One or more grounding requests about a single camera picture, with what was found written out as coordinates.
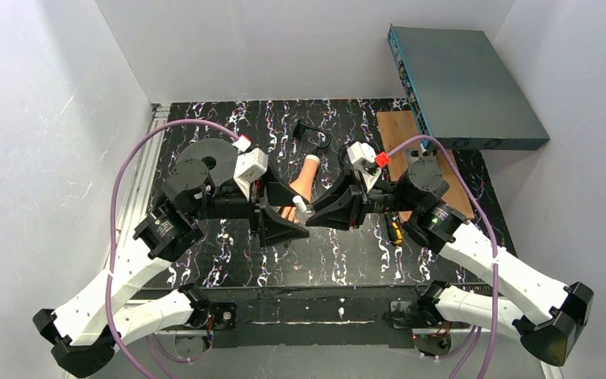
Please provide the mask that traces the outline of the clear nail polish bottle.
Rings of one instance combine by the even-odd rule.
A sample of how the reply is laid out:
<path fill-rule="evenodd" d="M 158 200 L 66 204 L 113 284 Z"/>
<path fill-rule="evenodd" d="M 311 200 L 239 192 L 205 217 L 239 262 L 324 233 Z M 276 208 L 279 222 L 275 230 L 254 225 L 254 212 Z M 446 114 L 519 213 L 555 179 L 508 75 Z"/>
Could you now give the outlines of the clear nail polish bottle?
<path fill-rule="evenodd" d="M 313 215 L 312 206 L 306 202 L 302 196 L 298 195 L 293 198 L 294 206 L 292 209 L 292 220 L 295 223 L 305 224 Z"/>

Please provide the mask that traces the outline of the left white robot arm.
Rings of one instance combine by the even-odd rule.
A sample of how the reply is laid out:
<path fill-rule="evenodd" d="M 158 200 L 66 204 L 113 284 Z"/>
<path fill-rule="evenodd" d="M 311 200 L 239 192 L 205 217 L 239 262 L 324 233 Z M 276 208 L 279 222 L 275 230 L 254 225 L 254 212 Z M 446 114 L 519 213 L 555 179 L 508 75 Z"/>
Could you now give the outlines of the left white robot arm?
<path fill-rule="evenodd" d="M 119 351 L 159 330 L 189 325 L 214 328 L 227 303 L 215 305 L 192 283 L 162 298 L 129 307 L 131 298 L 199 242 L 201 220 L 248 220 L 262 246 L 309 233 L 279 209 L 304 209 L 309 196 L 285 183 L 263 159 L 241 154 L 222 162 L 204 156 L 176 162 L 159 203 L 136 226 L 133 248 L 112 247 L 108 266 L 62 306 L 38 311 L 33 322 L 51 343 L 56 363 L 74 377 L 100 371 Z"/>

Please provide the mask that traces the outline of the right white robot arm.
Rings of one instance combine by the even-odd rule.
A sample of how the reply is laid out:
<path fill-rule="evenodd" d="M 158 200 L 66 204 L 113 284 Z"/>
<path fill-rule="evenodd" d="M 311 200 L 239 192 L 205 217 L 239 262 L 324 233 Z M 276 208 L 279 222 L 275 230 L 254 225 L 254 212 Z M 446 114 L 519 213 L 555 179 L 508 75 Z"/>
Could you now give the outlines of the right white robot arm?
<path fill-rule="evenodd" d="M 490 239 L 443 200 L 448 183 L 434 163 L 419 159 L 397 182 L 378 180 L 368 189 L 361 171 L 346 168 L 313 202 L 310 227 L 346 231 L 369 213 L 408 212 L 406 234 L 431 253 L 454 261 L 487 283 L 499 297 L 433 281 L 406 310 L 392 310 L 396 325 L 416 328 L 455 321 L 494 329 L 520 341 L 535 358 L 562 366 L 588 323 L 593 291 L 565 284 L 529 267 Z"/>

